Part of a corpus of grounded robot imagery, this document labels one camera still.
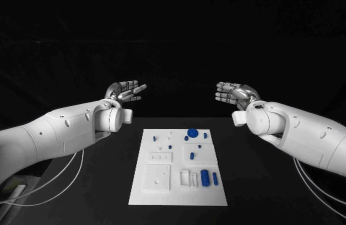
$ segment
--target blue round knob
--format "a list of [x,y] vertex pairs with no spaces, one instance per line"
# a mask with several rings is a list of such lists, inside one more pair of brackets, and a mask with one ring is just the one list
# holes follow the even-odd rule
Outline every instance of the blue round knob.
[[194,138],[199,135],[199,131],[194,128],[187,130],[187,135],[190,138]]

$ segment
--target robotic hand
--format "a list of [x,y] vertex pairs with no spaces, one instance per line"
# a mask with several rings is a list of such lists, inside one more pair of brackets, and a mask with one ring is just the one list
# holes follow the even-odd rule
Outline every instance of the robotic hand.
[[219,82],[215,99],[236,105],[236,127],[251,132],[305,164],[346,176],[346,127],[277,102],[261,100],[248,85]]
[[68,156],[117,132],[132,121],[122,103],[140,100],[147,88],[138,82],[115,82],[105,98],[47,112],[30,123],[0,131],[0,184],[32,164]]

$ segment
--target white pegboard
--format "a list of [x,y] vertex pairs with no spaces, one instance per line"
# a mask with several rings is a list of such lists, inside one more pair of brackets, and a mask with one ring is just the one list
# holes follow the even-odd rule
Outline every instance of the white pegboard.
[[[143,130],[130,205],[228,206],[210,131],[197,129],[197,133],[197,137],[189,137],[186,141],[187,129]],[[193,159],[197,161],[194,164],[187,164],[193,161],[189,160],[190,156],[186,157],[189,152],[194,152]],[[163,156],[164,164],[158,165],[160,157],[156,155]],[[161,169],[168,169],[168,177]],[[187,186],[180,184],[181,170],[189,171]],[[209,173],[207,187],[202,186],[200,170],[207,170]],[[213,183],[213,173],[216,173],[217,185]]]

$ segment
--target dark wall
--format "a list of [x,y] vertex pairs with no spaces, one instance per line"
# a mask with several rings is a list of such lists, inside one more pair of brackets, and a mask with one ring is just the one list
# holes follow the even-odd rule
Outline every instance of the dark wall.
[[1,0],[0,129],[147,84],[134,117],[229,117],[216,83],[346,124],[346,0]]

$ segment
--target white cable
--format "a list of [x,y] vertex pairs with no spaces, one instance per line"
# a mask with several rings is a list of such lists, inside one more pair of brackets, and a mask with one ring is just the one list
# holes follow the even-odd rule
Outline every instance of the white cable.
[[301,177],[301,179],[303,179],[303,181],[304,181],[304,184],[305,184],[305,186],[308,187],[311,193],[313,193],[314,196],[318,198],[318,200],[323,202],[323,204],[346,219],[346,216],[341,215],[341,214],[327,205],[327,203],[321,200],[321,198],[317,196],[316,192],[314,192],[313,189],[310,188],[308,183],[307,183],[307,181],[305,181],[305,179],[304,179],[304,177],[303,177],[303,175],[301,175],[301,171],[300,171],[298,166],[297,166],[295,158],[292,158],[292,161],[294,161],[294,165],[295,165],[295,168],[297,168],[298,175],[300,175],[300,177]]
[[311,182],[311,184],[316,186],[316,188],[317,188],[331,199],[334,199],[339,203],[341,203],[341,204],[346,205],[346,202],[344,202],[344,201],[339,200],[336,197],[333,197],[331,195],[329,195],[329,194],[320,189],[320,187],[316,185],[316,183],[314,183],[313,180],[310,179],[310,177],[308,177],[308,175],[307,175],[307,173],[305,173],[305,171],[304,171],[304,169],[303,169],[303,167],[301,167],[300,160],[297,160],[297,164],[298,164],[298,167],[300,167],[301,172],[304,173],[305,178],[308,179],[308,181]]
[[49,202],[50,200],[53,200],[53,199],[68,190],[68,188],[70,187],[73,181],[75,181],[76,178],[78,178],[78,174],[79,174],[79,171],[81,171],[81,168],[82,168],[82,164],[83,164],[83,155],[85,155],[85,150],[81,151],[81,166],[79,166],[76,175],[75,175],[75,177],[73,177],[73,180],[72,180],[72,182],[69,183],[69,185],[66,186],[66,188],[62,190],[62,192],[60,192],[56,196],[53,196],[49,200],[46,200],[46,201],[43,201],[43,202],[40,202],[40,203],[37,203],[37,204],[29,204],[29,205],[26,205],[26,204],[17,204],[17,203],[13,203],[13,202],[6,202],[6,204],[17,205],[17,206],[21,206],[21,207],[32,207],[32,206],[37,206],[37,205],[40,205],[40,204],[44,204],[46,202]]
[[69,166],[69,164],[70,164],[70,162],[72,162],[76,154],[78,154],[78,153],[73,154],[73,157],[70,158],[70,160],[69,160],[65,168],[60,170],[60,172],[57,173],[57,175],[50,179],[50,181],[49,181],[47,183],[44,183],[40,187],[37,187],[34,190],[32,190],[32,191],[30,191],[29,193],[26,193],[24,195],[20,195],[20,196],[17,196],[17,197],[14,197],[14,198],[11,198],[11,199],[7,199],[7,200],[0,201],[0,204],[4,204],[4,203],[7,203],[7,202],[10,202],[10,201],[13,201],[13,200],[16,200],[16,199],[20,199],[20,198],[23,198],[24,196],[27,196],[27,195],[30,195],[32,193],[34,193],[37,190],[40,190],[40,189],[59,177],[59,175],[63,173],[63,171],[65,171],[65,169],[68,168],[68,166]]

